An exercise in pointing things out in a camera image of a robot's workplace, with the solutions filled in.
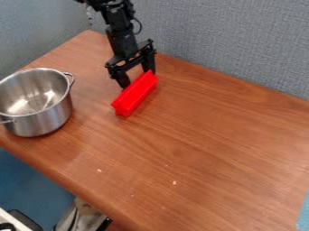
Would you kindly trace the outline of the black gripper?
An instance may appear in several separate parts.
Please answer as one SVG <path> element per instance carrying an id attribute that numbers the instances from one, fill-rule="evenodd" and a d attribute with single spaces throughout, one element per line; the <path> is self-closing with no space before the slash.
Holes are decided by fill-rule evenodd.
<path id="1" fill-rule="evenodd" d="M 106 63 L 110 78 L 114 79 L 122 88 L 130 85 L 128 71 L 142 65 L 142 70 L 156 73 L 156 47 L 154 40 L 148 39 L 138 43 L 138 52 L 129 58 L 114 56 Z"/>

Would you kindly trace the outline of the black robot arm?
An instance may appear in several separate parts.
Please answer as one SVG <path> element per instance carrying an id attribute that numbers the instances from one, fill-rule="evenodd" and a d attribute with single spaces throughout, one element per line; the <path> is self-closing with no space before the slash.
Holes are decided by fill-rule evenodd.
<path id="1" fill-rule="evenodd" d="M 106 68 L 110 78 L 122 88 L 130 85 L 128 71 L 138 65 L 142 70 L 156 72 L 156 47 L 154 40 L 138 42 L 134 31 L 136 21 L 142 30 L 142 23 L 136 17 L 134 4 L 130 0 L 75 0 L 87 4 L 95 12 L 99 12 L 106 21 L 106 35 L 110 42 L 114 57 L 107 61 Z"/>

